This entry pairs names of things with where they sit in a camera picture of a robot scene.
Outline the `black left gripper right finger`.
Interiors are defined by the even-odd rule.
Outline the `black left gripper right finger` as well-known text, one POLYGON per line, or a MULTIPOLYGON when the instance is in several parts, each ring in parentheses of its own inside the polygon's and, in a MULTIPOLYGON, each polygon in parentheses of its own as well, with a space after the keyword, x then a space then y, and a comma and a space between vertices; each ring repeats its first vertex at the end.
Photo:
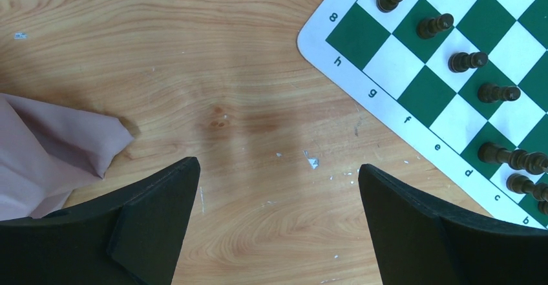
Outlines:
POLYGON ((469 211, 371 164, 359 190, 384 284, 546 284, 547 232, 469 211))

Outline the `dark tall chess piece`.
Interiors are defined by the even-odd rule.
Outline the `dark tall chess piece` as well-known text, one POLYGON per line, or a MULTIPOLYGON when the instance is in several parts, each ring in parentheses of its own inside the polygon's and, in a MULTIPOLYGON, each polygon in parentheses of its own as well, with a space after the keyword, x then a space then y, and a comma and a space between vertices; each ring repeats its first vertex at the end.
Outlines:
POLYGON ((534 175, 547 173, 547 155, 542 152, 530 153, 524 149, 510 151, 487 142, 479 148, 478 158, 488 164, 507 164, 511 169, 525 170, 534 175))

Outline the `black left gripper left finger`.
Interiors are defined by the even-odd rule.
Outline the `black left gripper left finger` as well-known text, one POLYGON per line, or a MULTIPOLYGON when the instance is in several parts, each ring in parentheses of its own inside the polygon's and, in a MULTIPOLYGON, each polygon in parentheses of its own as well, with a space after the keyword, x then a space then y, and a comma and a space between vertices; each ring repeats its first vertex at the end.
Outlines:
POLYGON ((1 283, 172 283, 199 178, 186 157, 43 218, 2 221, 1 283))

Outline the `dark piece from tin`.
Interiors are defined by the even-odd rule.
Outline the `dark piece from tin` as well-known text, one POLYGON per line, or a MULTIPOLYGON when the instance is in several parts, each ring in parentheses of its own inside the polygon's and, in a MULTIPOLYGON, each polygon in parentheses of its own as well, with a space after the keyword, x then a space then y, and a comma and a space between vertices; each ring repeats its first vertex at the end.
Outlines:
POLYGON ((548 215, 548 202, 547 201, 538 202, 538 210, 543 215, 548 215))

